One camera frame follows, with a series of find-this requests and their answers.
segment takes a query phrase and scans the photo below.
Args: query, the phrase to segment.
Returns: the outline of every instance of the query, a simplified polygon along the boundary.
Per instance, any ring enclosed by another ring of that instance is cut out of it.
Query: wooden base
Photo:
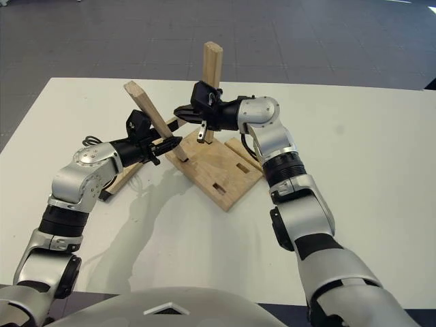
[[[188,161],[180,161],[172,151],[165,156],[224,211],[228,211],[261,179],[262,173],[252,166],[248,154],[241,157],[215,138],[211,144],[199,144],[197,135],[198,129],[181,142]],[[233,147],[238,147],[234,141],[238,142],[233,140]]]

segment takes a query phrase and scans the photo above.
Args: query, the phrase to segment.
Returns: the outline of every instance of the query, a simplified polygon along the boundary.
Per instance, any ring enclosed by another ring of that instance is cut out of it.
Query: robotic arm
[[[134,110],[127,122],[128,137],[87,146],[58,171],[41,224],[30,238],[14,275],[14,284],[0,290],[0,326],[41,326],[55,298],[65,298],[77,280],[81,259],[73,254],[100,191],[124,167],[152,161],[176,147],[181,137],[159,144],[145,113]]]
[[[279,244],[294,251],[313,326],[417,326],[391,293],[352,251],[334,239],[334,218],[306,173],[289,131],[270,97],[223,102],[222,90],[198,82],[191,105],[174,113],[206,129],[250,134],[275,204],[270,211]]]

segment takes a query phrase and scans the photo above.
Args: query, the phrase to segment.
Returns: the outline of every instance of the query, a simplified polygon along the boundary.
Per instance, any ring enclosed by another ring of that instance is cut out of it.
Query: wooden stick
[[[207,42],[203,47],[203,77],[207,84],[218,88],[223,68],[223,48],[214,42]],[[207,131],[204,140],[213,141],[213,131]]]
[[[143,89],[140,88],[133,80],[124,85],[124,89],[129,93],[130,97],[135,101],[138,107],[150,117],[153,127],[157,130],[163,139],[170,138],[172,132],[166,125],[164,119],[157,111],[155,105],[150,100],[149,96]],[[184,150],[178,145],[173,149],[174,154],[181,160],[187,161],[188,157]]]

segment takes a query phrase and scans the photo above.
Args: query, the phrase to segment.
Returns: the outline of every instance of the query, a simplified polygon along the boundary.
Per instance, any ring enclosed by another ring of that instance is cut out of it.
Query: wooden block
[[[133,80],[125,84],[124,89],[127,91],[127,93],[129,93],[130,97],[135,101],[138,107],[150,117],[153,127],[157,130],[160,136],[164,139],[170,138],[172,136],[172,132],[145,91],[141,89],[141,87]],[[174,148],[172,151],[174,151],[176,156],[181,161],[186,161],[188,159],[186,153],[183,151],[180,145]]]
[[[189,160],[181,162],[174,153],[165,156],[224,211],[228,211],[261,179],[262,173],[217,139],[197,143],[198,129],[183,138],[181,145]]]
[[[226,146],[228,146],[233,152],[235,152],[239,157],[242,157],[251,164],[254,168],[259,170],[262,174],[264,173],[262,166],[258,161],[253,159],[247,150],[244,148],[243,144],[236,138],[231,138],[227,142],[224,142]]]
[[[203,47],[203,77],[202,80],[215,88],[219,87],[223,68],[223,48],[214,42],[206,42]],[[213,131],[207,131],[204,141],[213,141]]]

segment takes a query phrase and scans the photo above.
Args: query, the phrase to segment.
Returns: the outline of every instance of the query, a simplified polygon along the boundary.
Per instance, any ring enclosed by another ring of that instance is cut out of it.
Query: gray floor
[[[436,77],[436,0],[11,0],[0,9],[0,150],[50,77],[421,89]]]

